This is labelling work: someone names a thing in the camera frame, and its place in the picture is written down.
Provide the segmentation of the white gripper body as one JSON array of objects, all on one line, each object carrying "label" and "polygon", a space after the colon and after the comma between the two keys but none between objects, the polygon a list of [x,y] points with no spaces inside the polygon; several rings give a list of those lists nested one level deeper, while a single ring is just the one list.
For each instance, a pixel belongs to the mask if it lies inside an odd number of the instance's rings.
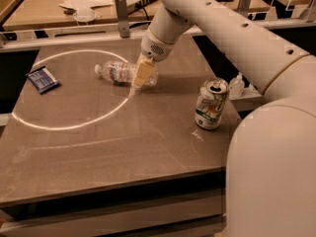
[{"label": "white gripper body", "polygon": [[148,29],[141,41],[141,54],[155,62],[165,60],[173,49],[175,40],[167,34],[157,36]]}]

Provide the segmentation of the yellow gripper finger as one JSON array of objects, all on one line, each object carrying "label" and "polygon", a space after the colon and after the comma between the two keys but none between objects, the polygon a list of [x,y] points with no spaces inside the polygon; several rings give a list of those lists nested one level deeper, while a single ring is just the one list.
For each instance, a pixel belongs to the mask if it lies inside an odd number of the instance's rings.
[{"label": "yellow gripper finger", "polygon": [[151,58],[140,58],[136,63],[136,69],[131,86],[133,88],[140,89],[155,71],[156,65]]}]

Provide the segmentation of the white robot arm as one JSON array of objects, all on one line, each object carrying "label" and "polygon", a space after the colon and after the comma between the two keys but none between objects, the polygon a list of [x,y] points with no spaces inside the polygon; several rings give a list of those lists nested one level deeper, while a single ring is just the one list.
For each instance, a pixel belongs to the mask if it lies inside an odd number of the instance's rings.
[{"label": "white robot arm", "polygon": [[264,97],[226,164],[227,237],[316,237],[316,57],[215,0],[161,0],[134,88],[197,25]]}]

